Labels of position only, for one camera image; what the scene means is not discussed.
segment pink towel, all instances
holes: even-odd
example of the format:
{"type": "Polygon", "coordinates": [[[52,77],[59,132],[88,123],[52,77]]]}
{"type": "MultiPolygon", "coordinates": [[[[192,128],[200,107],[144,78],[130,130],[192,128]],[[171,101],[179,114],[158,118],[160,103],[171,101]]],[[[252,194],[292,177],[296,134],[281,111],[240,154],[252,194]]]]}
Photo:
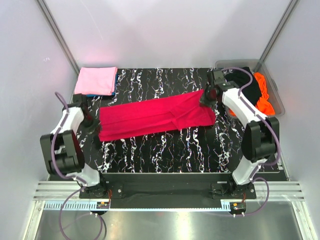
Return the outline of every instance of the pink towel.
{"type": "Polygon", "coordinates": [[[211,108],[199,106],[203,90],[141,102],[101,107],[101,141],[215,124],[211,108]]]}
{"type": "Polygon", "coordinates": [[[116,67],[82,67],[74,94],[110,96],[115,91],[116,67]]]}

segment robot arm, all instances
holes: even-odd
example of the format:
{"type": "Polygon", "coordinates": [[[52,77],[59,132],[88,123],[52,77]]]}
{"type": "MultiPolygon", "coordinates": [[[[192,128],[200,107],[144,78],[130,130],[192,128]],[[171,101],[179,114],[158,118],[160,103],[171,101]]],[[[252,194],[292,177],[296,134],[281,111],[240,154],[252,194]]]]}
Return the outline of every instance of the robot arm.
{"type": "Polygon", "coordinates": [[[261,119],[266,120],[278,139],[279,121],[256,109],[242,92],[239,95],[239,87],[233,81],[226,82],[219,70],[208,73],[208,83],[200,103],[211,107],[217,101],[229,107],[245,127],[241,143],[243,157],[228,185],[229,193],[240,193],[248,187],[261,164],[277,152],[275,139],[261,119]]]}
{"type": "Polygon", "coordinates": [[[85,191],[88,194],[101,195],[107,192],[106,181],[99,171],[85,163],[84,154],[76,137],[80,125],[86,128],[87,132],[93,133],[99,130],[99,121],[90,115],[86,96],[77,94],[73,100],[74,103],[68,104],[69,113],[66,109],[62,110],[62,118],[57,127],[50,134],[40,138],[45,166],[49,174],[57,174],[51,154],[52,140],[65,116],[68,115],[54,143],[54,159],[57,167],[66,177],[79,177],[85,180],[87,186],[85,191]]]}

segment metal floor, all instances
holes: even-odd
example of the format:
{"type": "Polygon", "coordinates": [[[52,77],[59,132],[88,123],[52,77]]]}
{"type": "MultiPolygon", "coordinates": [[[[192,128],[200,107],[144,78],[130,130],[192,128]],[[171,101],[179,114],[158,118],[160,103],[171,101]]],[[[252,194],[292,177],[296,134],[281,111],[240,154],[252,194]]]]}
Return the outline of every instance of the metal floor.
{"type": "MultiPolygon", "coordinates": [[[[248,202],[247,212],[258,208],[248,202]]],[[[72,223],[84,211],[64,211],[62,225],[72,223]]],[[[301,240],[290,202],[268,202],[257,215],[226,217],[212,212],[110,211],[103,215],[107,240],[301,240]]],[[[59,231],[59,211],[43,211],[37,240],[64,240],[59,231]]],[[[92,240],[100,229],[93,216],[79,219],[65,230],[72,240],[92,240]]]]}

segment plastic bin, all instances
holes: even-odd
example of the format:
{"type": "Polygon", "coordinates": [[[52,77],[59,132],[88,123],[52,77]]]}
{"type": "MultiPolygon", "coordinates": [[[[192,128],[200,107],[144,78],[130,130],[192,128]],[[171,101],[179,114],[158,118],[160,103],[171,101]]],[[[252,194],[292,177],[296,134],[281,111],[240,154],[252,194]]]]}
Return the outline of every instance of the plastic bin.
{"type": "MultiPolygon", "coordinates": [[[[252,72],[258,72],[264,75],[267,93],[269,94],[268,102],[271,103],[274,109],[274,112],[275,112],[274,116],[279,117],[285,114],[285,108],[279,97],[277,85],[274,82],[274,80],[270,77],[267,67],[262,61],[260,61],[259,59],[220,60],[215,63],[216,69],[223,69],[223,68],[230,68],[230,67],[238,67],[238,68],[249,67],[252,72]]],[[[227,110],[227,113],[231,118],[237,118],[235,116],[232,116],[229,110],[227,110]]]]}

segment black marble table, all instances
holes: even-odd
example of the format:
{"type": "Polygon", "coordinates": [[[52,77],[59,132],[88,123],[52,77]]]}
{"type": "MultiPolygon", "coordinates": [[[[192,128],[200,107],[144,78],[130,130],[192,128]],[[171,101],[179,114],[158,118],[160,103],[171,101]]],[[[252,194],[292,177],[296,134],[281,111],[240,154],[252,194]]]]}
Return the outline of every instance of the black marble table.
{"type": "MultiPolygon", "coordinates": [[[[209,68],[119,69],[114,97],[89,99],[96,118],[102,107],[164,98],[204,88],[209,68]]],[[[232,172],[241,158],[244,128],[222,105],[213,109],[213,126],[148,134],[100,142],[97,134],[79,129],[77,138],[85,161],[102,173],[232,172]]],[[[261,169],[277,172],[278,167],[261,169]]]]}

